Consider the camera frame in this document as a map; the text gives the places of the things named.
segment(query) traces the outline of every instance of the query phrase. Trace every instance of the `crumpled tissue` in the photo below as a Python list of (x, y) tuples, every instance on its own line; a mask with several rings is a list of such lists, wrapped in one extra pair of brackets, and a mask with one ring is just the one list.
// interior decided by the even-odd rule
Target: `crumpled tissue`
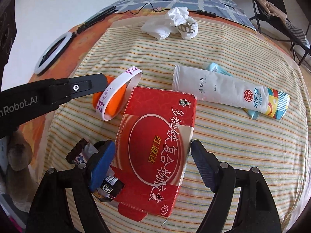
[(141, 27), (143, 33), (147, 33), (158, 40), (167, 38), (171, 33), (181, 33), (183, 39), (191, 39), (197, 35), (197, 22), (189, 17), (187, 7), (176, 7), (169, 10), (164, 17), (151, 18)]

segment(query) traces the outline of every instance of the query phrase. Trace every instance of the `white wet wipe package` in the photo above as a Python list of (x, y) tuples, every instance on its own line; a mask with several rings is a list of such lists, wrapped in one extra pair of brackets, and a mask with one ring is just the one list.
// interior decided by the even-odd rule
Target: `white wet wipe package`
[(149, 19), (141, 27), (141, 30), (158, 40), (178, 32), (181, 33), (183, 39), (191, 39), (197, 35), (198, 26), (196, 20), (189, 17), (188, 8), (176, 7), (169, 10), (164, 16), (160, 15)]
[(194, 94), (198, 100), (255, 110), (275, 119), (287, 111), (290, 95), (207, 70), (177, 65), (173, 90)]

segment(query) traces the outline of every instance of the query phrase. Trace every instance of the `white wall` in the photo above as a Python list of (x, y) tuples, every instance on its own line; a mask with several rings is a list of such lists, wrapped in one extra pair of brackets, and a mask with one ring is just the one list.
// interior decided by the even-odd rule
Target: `white wall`
[(28, 82), (38, 58), (61, 34), (118, 0), (16, 0), (17, 35), (2, 90)]
[[(252, 7), (252, 0), (233, 0), (240, 8), (242, 8), (245, 12), (245, 14), (248, 16), (248, 18), (253, 17), (254, 10)], [(287, 17), (288, 19), (297, 27), (300, 27), (306, 32), (308, 27), (308, 20), (306, 16), (304, 15), (303, 11), (301, 10), (300, 6), (296, 2), (296, 0), (283, 0), (284, 5), (287, 11)], [(267, 29), (269, 32), (273, 33), (274, 35), (278, 36), (281, 39), (288, 39), (285, 35), (283, 35), (281, 32), (270, 26), (266, 22), (260, 22), (260, 26), (264, 29)], [(311, 29), (308, 32), (307, 38), (309, 42), (311, 41)], [(304, 54), (304, 50), (299, 47), (295, 46), (295, 50), (300, 54)]]

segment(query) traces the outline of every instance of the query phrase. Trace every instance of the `striped tablecloth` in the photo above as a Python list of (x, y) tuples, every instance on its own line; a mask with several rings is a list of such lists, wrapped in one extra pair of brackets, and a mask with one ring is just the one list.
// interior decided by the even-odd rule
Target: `striped tablecloth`
[[(198, 101), (193, 133), (193, 139), (199, 139), (219, 161), (243, 170), (260, 168), (284, 229), (301, 197), (309, 168), (310, 98), (299, 68), (264, 38), (232, 25), (197, 18), (199, 32), (195, 38), (170, 35), (157, 41), (141, 33), (144, 20), (146, 17), (113, 24), (74, 76), (104, 73), (117, 77), (136, 66), (143, 71), (140, 86), (171, 89), (175, 65), (202, 68), (205, 63), (216, 62), (237, 78), (289, 93), (290, 105), (282, 120), (265, 115), (252, 120), (242, 109)], [(91, 95), (81, 97), (56, 111), (47, 139), (44, 172), (51, 166), (70, 169), (65, 157), (82, 137), (93, 143), (116, 138), (122, 113), (104, 122), (91, 101)], [(189, 156), (173, 213), (163, 225), (163, 218), (158, 216), (148, 215), (138, 223), (119, 215), (108, 203), (96, 203), (111, 232), (195, 232), (212, 198)], [(224, 230), (232, 226), (238, 198), (236, 189)], [(68, 200), (74, 224), (81, 230), (70, 194)]]

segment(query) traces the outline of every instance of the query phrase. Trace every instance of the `bed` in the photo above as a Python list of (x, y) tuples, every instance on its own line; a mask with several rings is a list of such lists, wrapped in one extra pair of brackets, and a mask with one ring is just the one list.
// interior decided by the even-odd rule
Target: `bed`
[[(98, 72), (116, 77), (135, 65), (143, 71), (140, 86), (171, 89), (174, 65), (202, 68), (205, 63), (216, 62), (238, 78), (289, 93), (291, 104), (280, 121), (263, 115), (252, 120), (242, 109), (198, 102), (193, 134), (193, 139), (200, 139), (220, 161), (238, 169), (260, 168), (274, 197), (282, 229), (286, 231), (311, 195), (311, 101), (299, 67), (282, 49), (252, 29), (232, 0), (227, 3), (233, 10), (217, 5), (223, 0), (210, 0), (210, 3), (209, 0), (203, 3), (202, 0), (121, 0), (115, 5), (120, 11), (127, 11), (139, 9), (150, 1), (154, 7), (187, 6), (189, 10), (203, 9), (227, 19), (207, 18), (191, 12), (190, 16), (199, 25), (197, 37), (182, 40), (180, 36), (171, 35), (156, 41), (142, 34), (140, 27), (158, 13), (144, 8), (138, 15), (129, 12), (110, 15), (78, 35), (45, 74), (33, 75), (30, 82)], [(33, 177), (40, 181), (52, 166), (57, 170), (70, 169), (72, 166), (65, 157), (82, 137), (93, 143), (114, 140), (122, 113), (109, 122), (101, 121), (92, 108), (91, 96), (86, 96), (22, 125), (21, 130), (34, 151), (30, 165)], [(239, 190), (236, 190), (224, 230), (232, 226), (238, 196)], [(134, 222), (120, 216), (113, 205), (96, 204), (111, 232), (195, 232), (212, 197), (213, 193), (204, 186), (189, 156), (175, 208), (166, 222), (153, 215), (140, 223)], [(70, 191), (68, 202), (74, 224), (81, 230)]]

